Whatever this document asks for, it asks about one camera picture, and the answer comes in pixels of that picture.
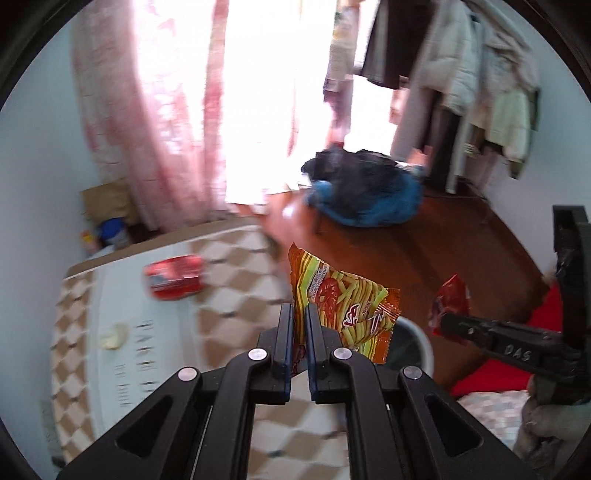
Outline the blue dark clothes pile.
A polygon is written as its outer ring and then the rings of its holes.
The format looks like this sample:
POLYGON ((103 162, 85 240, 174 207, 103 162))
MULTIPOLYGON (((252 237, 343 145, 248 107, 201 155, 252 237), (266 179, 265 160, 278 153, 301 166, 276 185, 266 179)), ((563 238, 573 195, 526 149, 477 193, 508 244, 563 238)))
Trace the blue dark clothes pile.
POLYGON ((423 200, 417 174, 379 152, 331 147, 305 162, 301 173, 311 182, 307 204, 344 226, 402 224, 423 200))

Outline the checkered brown white tablecloth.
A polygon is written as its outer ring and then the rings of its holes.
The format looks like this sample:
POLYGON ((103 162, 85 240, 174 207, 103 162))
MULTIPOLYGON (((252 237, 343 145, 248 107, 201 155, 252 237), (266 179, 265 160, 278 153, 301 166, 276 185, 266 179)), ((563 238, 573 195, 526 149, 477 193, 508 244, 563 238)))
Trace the checkered brown white tablecloth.
POLYGON ((52 403, 63 456, 76 458, 185 366, 209 371, 256 346, 276 326, 290 287, 256 223, 200 225, 72 267, 60 286, 51 343, 52 403), (205 287, 159 301, 143 268, 171 257, 204 259, 205 287), (103 350, 100 336, 128 326, 126 343, 103 350))

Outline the small red wrapper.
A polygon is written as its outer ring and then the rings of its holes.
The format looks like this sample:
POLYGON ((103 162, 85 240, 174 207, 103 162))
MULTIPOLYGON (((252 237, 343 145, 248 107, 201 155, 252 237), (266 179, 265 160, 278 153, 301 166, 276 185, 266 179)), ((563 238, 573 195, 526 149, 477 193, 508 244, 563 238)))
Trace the small red wrapper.
POLYGON ((428 324, 433 335, 465 345, 466 341, 457 334, 443 331, 442 319, 446 313, 470 315, 470 292, 458 274, 454 274, 439 288, 428 316, 428 324))

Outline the crushed red soda can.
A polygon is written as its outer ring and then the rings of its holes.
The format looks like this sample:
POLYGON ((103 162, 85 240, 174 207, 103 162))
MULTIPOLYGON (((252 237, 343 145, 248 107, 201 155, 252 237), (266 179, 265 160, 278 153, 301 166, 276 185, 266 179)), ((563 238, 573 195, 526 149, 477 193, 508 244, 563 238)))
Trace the crushed red soda can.
POLYGON ((190 254, 146 265, 143 276, 150 294, 160 301, 179 300, 204 289, 204 259, 190 254))

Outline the red blanket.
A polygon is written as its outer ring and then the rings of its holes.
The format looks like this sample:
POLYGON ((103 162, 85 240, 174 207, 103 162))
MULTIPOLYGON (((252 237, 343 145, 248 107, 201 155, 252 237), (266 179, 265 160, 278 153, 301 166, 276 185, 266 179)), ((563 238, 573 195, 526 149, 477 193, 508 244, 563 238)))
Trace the red blanket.
MULTIPOLYGON (((533 310, 527 326, 560 332, 563 325, 562 298, 554 280, 541 303, 533 310)), ((460 398, 471 393, 503 393, 526 390, 532 374, 520 368, 488 358, 481 366, 458 380, 451 395, 460 398)))

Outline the pink floral curtain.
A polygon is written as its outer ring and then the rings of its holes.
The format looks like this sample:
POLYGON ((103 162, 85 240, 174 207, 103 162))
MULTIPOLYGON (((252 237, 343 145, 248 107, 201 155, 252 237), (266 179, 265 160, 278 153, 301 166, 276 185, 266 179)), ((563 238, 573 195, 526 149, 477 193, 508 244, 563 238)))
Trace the pink floral curtain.
POLYGON ((72 26, 82 127, 100 177, 176 230, 305 185, 327 147, 335 1, 93 1, 72 26))

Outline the white round trash bin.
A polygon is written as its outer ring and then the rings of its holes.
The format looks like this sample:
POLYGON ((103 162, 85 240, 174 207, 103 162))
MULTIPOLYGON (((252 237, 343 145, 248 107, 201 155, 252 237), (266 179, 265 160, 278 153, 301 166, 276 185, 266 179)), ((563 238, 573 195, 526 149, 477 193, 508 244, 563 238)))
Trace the white round trash bin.
POLYGON ((394 371, 417 366, 432 376, 435 356, 431 341, 415 322, 400 316, 394 325, 386 366, 394 371))

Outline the hanging clothes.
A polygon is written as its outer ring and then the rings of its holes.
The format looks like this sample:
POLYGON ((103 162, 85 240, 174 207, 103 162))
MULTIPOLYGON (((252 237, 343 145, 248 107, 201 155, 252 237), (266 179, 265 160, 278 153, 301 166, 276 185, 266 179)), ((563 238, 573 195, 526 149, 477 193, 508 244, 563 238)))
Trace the hanging clothes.
POLYGON ((368 45, 356 63, 360 4, 346 1, 335 18, 325 93, 339 122, 349 123, 359 75, 407 91, 391 156, 429 153, 428 182, 453 194, 467 149, 504 157, 521 174, 537 127, 540 81, 530 43, 491 1, 381 1, 368 45))

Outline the orange yellow snack bag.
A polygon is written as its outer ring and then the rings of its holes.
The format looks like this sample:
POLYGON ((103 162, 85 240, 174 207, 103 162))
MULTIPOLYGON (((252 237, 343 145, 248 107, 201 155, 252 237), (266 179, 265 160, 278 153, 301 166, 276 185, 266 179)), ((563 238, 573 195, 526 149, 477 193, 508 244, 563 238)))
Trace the orange yellow snack bag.
POLYGON ((294 299, 294 363, 305 357, 304 310, 314 304, 321 325, 337 331, 342 345, 384 364, 401 314, 400 291, 335 269, 297 245, 290 246, 288 259, 294 299))

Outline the blue white canister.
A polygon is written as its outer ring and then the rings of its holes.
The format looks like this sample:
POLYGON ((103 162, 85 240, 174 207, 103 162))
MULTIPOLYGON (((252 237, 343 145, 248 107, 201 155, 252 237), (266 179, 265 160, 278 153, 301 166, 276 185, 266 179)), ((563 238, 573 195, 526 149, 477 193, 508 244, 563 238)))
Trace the blue white canister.
POLYGON ((99 233, 100 239, 115 249, 123 249, 131 245, 131 238, 122 218, 104 221, 99 227, 99 233))

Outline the small yellow bottle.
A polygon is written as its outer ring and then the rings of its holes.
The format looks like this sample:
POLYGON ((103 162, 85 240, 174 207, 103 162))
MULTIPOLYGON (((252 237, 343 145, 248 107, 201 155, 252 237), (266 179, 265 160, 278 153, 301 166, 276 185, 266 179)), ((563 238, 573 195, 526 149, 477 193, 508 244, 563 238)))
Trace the small yellow bottle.
POLYGON ((84 230, 80 234, 80 237, 84 250, 89 256, 92 256, 101 250, 100 244, 91 231, 84 230))

